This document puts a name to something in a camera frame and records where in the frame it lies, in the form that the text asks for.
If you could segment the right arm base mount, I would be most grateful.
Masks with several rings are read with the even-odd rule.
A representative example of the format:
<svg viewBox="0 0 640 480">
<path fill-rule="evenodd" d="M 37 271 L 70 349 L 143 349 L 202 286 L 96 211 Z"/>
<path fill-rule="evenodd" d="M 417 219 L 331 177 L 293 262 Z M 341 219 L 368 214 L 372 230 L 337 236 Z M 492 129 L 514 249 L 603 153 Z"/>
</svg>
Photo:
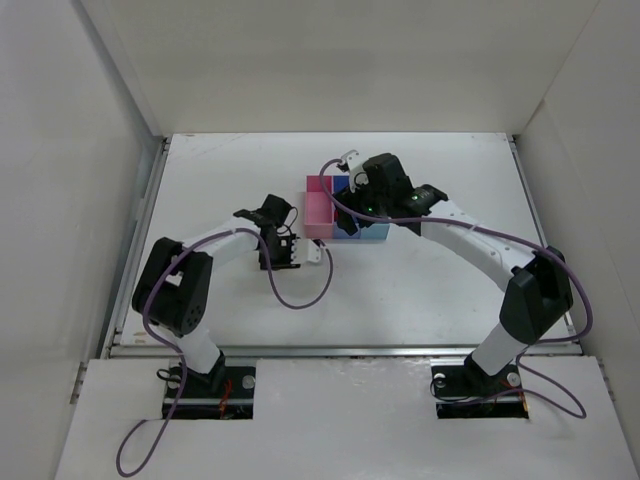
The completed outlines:
<svg viewBox="0 0 640 480">
<path fill-rule="evenodd" d="M 430 393 L 436 400 L 436 415 L 453 419 L 528 419 L 519 370 L 507 365 L 496 376 L 465 365 L 431 367 Z"/>
</svg>

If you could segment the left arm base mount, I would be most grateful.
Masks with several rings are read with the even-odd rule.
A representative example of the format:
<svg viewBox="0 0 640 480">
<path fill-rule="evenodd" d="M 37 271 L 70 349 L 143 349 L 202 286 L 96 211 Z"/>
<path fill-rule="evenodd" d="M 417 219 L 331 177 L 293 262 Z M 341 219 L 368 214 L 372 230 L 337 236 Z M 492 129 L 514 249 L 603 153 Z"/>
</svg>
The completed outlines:
<svg viewBox="0 0 640 480">
<path fill-rule="evenodd" d="M 170 410 L 181 384 L 181 365 L 158 369 L 165 383 L 162 418 L 176 420 L 251 420 L 256 386 L 255 366 L 226 366 L 215 375 L 188 371 L 174 413 Z"/>
</svg>

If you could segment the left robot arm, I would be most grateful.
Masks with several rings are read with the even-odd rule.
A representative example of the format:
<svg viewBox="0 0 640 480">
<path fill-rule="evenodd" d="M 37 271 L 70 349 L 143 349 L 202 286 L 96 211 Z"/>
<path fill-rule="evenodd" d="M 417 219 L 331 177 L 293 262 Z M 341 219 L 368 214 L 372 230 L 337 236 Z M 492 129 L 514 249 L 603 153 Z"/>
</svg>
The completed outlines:
<svg viewBox="0 0 640 480">
<path fill-rule="evenodd" d="M 259 208 L 238 210 L 222 226 L 195 240 L 162 237 L 154 243 L 131 306 L 143 317 L 147 331 L 157 327 L 171 336 L 166 340 L 150 331 L 180 356 L 179 371 L 167 375 L 172 382 L 207 394 L 229 382 L 225 355 L 202 325 L 212 275 L 254 252 L 269 278 L 277 270 L 298 268 L 294 249 L 299 237 L 285 228 L 293 209 L 283 198 L 269 194 Z"/>
</svg>

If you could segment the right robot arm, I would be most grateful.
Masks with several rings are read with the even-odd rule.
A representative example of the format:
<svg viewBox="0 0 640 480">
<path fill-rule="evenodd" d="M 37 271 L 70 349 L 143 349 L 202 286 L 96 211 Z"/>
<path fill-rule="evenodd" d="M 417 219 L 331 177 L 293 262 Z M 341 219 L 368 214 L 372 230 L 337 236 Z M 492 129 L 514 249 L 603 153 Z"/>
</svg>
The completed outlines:
<svg viewBox="0 0 640 480">
<path fill-rule="evenodd" d="M 333 165 L 347 174 L 331 194 L 337 225 L 348 235 L 375 224 L 394 224 L 435 242 L 484 273 L 503 292 L 497 325 L 446 376 L 445 399 L 497 393 L 509 364 L 536 344 L 572 307 L 562 254 L 480 226 L 442 190 L 415 186 L 390 153 L 356 161 L 352 150 Z"/>
</svg>

